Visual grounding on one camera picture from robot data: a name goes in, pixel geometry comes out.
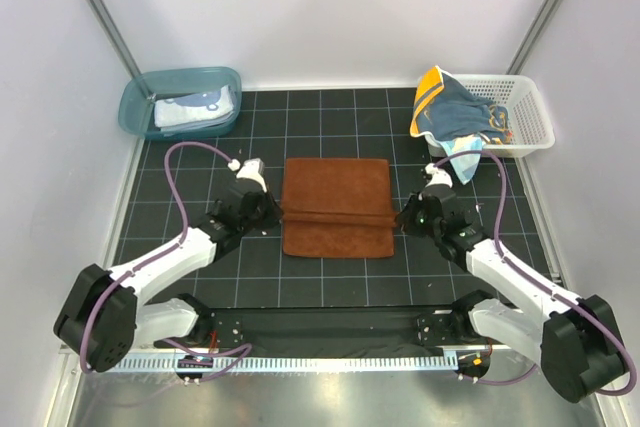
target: light blue cloth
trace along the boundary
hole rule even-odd
[[[158,100],[154,108],[156,127],[181,132],[219,125],[233,115],[234,96],[228,85],[220,90]]]
[[[416,117],[418,131],[431,132],[447,155],[482,150],[485,143],[507,144],[511,140],[507,109],[490,99],[477,97],[460,82],[442,72],[444,89]],[[422,103],[418,99],[415,108]],[[458,179],[467,184],[478,168],[480,155],[451,160]]]

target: white folded cloth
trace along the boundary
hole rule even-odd
[[[158,100],[153,113],[156,127],[175,132],[224,123],[233,115],[233,107],[234,96],[225,85],[213,92]]]

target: black tiled table surface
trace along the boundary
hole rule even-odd
[[[265,177],[280,198],[285,159],[369,157],[391,163],[393,201],[400,209],[424,185],[430,161],[424,139],[408,134],[415,89],[245,92],[235,129],[215,145],[240,161],[260,157]],[[129,200],[116,263],[134,259],[180,232],[180,216],[164,177],[167,142],[147,142]],[[222,159],[187,147],[171,165],[190,216],[206,212],[232,179]],[[542,244],[515,163],[505,161],[509,198],[503,240],[521,259],[549,276]],[[497,167],[483,160],[473,181],[454,185],[462,202],[491,228],[498,205]],[[160,293],[164,301],[192,293],[211,307],[320,307],[437,305],[477,288],[483,281],[444,260],[429,239],[395,233],[388,259],[306,259],[282,253],[280,227],[252,233],[240,249]]]

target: cloth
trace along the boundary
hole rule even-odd
[[[447,155],[482,150],[485,143],[508,144],[512,138],[506,108],[470,93],[438,66],[420,81],[409,133],[412,137],[430,134]],[[462,156],[451,165],[460,182],[466,184],[478,162],[479,155]]]
[[[213,92],[158,100],[153,112],[156,127],[176,132],[222,124],[233,115],[233,108],[234,96],[225,85]]]
[[[386,160],[287,159],[281,207],[287,255],[394,254],[395,212]]]

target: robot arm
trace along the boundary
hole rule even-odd
[[[489,337],[508,345],[540,365],[551,386],[570,402],[626,373],[620,352],[554,297],[561,294],[574,301],[621,339],[611,307],[598,296],[582,299],[555,285],[502,247],[521,271],[516,272],[498,253],[494,239],[459,205],[449,175],[432,164],[426,171],[431,181],[411,196],[398,224],[408,235],[433,238],[447,260],[494,286],[520,309],[509,308],[486,292],[473,292],[452,305],[457,335]]]
[[[134,346],[169,337],[195,345],[213,330],[210,310],[190,295],[163,304],[146,304],[178,279],[236,249],[249,231],[267,229],[280,221],[282,211],[267,190],[263,167],[260,159],[246,161],[213,210],[188,228],[179,248],[116,288],[91,331],[87,359],[97,372],[118,364]],[[177,238],[109,271],[95,264],[85,268],[67,297],[54,333],[79,353],[87,319],[98,297],[123,273],[176,242]]]

